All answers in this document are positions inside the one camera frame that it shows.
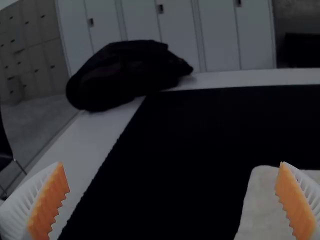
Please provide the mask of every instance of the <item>black bag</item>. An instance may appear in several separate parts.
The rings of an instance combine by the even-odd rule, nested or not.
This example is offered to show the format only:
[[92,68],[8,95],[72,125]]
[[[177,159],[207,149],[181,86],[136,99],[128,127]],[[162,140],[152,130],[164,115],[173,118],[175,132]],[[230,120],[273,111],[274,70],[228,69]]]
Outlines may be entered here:
[[71,77],[66,96],[77,109],[101,112],[172,88],[193,68],[153,40],[110,43]]

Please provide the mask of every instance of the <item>wall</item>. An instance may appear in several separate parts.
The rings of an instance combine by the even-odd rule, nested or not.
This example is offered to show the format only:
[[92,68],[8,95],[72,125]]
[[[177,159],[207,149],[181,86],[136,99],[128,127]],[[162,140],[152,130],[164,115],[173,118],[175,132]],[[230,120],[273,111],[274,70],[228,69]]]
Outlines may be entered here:
[[18,0],[0,0],[0,10],[4,9],[5,7],[17,2]]
[[277,46],[285,33],[320,34],[319,0],[272,0]]

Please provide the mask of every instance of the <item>black mat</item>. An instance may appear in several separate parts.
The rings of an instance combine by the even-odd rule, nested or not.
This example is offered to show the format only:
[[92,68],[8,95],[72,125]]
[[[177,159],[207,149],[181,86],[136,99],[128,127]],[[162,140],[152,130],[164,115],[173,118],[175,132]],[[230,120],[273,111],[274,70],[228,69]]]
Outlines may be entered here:
[[255,166],[320,169],[319,106],[319,85],[147,97],[59,239],[233,239]]

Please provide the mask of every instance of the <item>locker handle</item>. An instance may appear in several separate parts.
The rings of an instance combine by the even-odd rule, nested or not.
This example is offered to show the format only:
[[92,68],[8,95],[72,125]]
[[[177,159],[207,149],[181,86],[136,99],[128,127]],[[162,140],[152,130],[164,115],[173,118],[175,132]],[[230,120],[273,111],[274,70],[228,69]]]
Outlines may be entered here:
[[242,7],[242,0],[235,0],[235,4],[238,8]]
[[88,19],[88,24],[89,24],[89,27],[90,27],[90,28],[94,27],[94,26],[95,26],[95,21],[94,21],[94,19],[93,19],[93,18],[89,18],[89,19]]
[[158,14],[164,14],[164,12],[165,12],[164,5],[163,4],[159,4],[157,6],[157,10],[158,10]]

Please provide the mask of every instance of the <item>black object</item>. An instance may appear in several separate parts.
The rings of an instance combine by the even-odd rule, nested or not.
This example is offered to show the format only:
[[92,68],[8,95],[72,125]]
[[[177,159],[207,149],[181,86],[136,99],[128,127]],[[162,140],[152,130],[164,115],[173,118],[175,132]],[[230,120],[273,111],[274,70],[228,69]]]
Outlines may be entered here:
[[286,33],[278,61],[290,68],[320,67],[320,34]]
[[59,239],[233,240],[254,167],[320,170],[319,103],[319,85],[148,96]]
[[175,87],[193,68],[153,40],[108,44],[69,80],[66,96],[77,109],[105,111],[137,96]]
[[0,110],[0,172],[8,166],[13,159],[14,155],[7,139]]

